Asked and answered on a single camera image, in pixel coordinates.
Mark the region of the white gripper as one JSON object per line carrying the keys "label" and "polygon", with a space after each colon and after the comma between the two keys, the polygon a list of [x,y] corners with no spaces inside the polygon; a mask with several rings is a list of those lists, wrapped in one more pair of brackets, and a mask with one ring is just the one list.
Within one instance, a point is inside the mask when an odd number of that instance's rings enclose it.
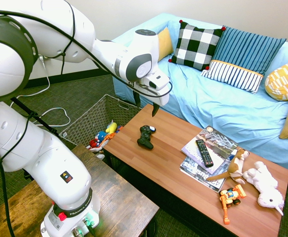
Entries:
{"label": "white gripper", "polygon": [[[158,69],[134,84],[134,88],[139,90],[141,95],[153,102],[152,117],[157,114],[160,106],[166,105],[169,101],[169,82],[169,77]],[[138,108],[141,106],[140,94],[133,91],[135,104]]]}

